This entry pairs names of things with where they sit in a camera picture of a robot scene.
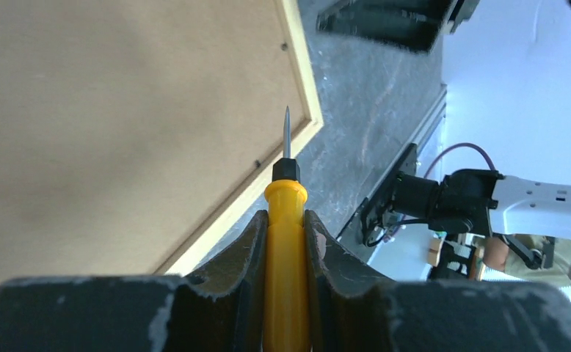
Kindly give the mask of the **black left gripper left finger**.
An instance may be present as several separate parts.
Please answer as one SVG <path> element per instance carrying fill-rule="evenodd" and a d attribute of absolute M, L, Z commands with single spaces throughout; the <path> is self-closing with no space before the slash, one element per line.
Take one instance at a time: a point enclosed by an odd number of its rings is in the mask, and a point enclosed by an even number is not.
<path fill-rule="evenodd" d="M 268 215 L 185 276 L 0 284 L 0 351 L 259 351 Z"/>

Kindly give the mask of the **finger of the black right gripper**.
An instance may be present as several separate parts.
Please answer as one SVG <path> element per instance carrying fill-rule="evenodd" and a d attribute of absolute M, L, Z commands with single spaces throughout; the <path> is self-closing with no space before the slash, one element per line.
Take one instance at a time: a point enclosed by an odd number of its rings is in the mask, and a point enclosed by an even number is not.
<path fill-rule="evenodd" d="M 318 13 L 316 31 L 427 54 L 453 9 L 452 1 L 438 0 L 337 1 Z"/>

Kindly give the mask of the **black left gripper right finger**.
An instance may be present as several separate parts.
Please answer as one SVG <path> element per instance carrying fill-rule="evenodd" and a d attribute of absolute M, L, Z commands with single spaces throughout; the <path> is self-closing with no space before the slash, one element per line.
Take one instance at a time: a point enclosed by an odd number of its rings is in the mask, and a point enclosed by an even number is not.
<path fill-rule="evenodd" d="M 533 282 L 397 282 L 305 212 L 315 351 L 571 351 L 571 303 Z"/>

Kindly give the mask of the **yellow handled screwdriver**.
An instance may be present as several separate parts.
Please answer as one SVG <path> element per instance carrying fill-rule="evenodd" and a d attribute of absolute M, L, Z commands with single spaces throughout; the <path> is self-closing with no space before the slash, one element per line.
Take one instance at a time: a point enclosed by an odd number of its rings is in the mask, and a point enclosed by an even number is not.
<path fill-rule="evenodd" d="M 307 248 L 303 229 L 308 199 L 291 154 L 291 116 L 285 110 L 283 153 L 264 191 L 268 204 L 263 310 L 264 351 L 309 351 Z"/>

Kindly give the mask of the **wooden picture frame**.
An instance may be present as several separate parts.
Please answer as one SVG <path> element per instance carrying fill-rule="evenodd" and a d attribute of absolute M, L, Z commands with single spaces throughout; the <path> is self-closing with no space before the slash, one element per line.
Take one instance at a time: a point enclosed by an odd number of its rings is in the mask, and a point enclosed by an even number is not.
<path fill-rule="evenodd" d="M 0 284 L 190 272 L 322 127 L 295 1 L 0 1 Z"/>

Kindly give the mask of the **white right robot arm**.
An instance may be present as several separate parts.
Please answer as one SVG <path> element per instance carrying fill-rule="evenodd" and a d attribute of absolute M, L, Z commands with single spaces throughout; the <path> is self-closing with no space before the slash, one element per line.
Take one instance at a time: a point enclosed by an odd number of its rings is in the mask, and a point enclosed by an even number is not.
<path fill-rule="evenodd" d="M 316 28 L 427 54 L 446 26 L 458 27 L 476 6 L 476 1 L 337 1 L 318 14 Z M 461 169 L 436 182 L 402 172 L 397 161 L 341 235 L 374 246 L 390 232 L 394 213 L 434 231 L 571 240 L 571 186 L 503 175 L 493 166 Z"/>

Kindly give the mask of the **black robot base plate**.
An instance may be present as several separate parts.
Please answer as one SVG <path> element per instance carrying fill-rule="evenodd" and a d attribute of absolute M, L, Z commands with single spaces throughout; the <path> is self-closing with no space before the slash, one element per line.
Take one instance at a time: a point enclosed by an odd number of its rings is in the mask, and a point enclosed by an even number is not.
<path fill-rule="evenodd" d="M 396 183 L 402 175 L 415 175 L 417 157 L 417 144 L 407 144 L 336 236 L 343 246 L 351 251 L 373 248 L 393 230 L 394 224 L 399 221 L 399 215 L 392 209 Z"/>

